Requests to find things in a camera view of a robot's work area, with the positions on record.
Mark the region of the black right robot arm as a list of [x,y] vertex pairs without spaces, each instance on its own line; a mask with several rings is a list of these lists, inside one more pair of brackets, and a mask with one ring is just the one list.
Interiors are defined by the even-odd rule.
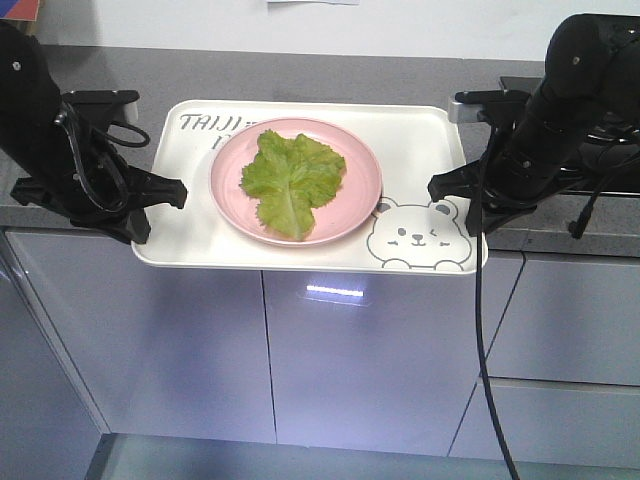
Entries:
[[433,176],[429,195],[469,199],[468,233],[491,233],[586,182],[587,168],[567,164],[607,118],[621,121],[618,139],[639,140],[638,17],[568,17],[550,40],[533,93],[458,92],[449,115],[454,123],[484,122],[491,133],[480,159]]

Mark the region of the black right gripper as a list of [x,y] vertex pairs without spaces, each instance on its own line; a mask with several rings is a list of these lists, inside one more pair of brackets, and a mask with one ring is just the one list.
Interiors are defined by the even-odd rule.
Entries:
[[434,175],[427,190],[433,202],[448,196],[470,199],[465,227],[470,236],[491,234],[533,213],[544,199],[585,180],[584,169],[527,157],[496,157]]

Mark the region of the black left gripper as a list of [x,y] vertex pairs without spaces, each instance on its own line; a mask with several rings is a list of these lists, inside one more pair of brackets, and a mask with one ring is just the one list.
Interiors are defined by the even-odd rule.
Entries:
[[42,159],[25,165],[11,196],[66,217],[75,227],[98,231],[125,244],[145,244],[151,227],[144,207],[168,204],[183,209],[187,189],[120,160],[103,159],[78,168],[71,159]]

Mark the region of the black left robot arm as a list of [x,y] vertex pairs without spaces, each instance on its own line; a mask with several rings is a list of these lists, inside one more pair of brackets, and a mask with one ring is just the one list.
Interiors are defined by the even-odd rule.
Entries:
[[180,180],[131,166],[119,154],[120,146],[150,142],[125,115],[139,98],[135,90],[61,92],[37,39],[2,22],[1,149],[27,174],[11,197],[76,227],[145,243],[146,208],[181,209],[188,191]]

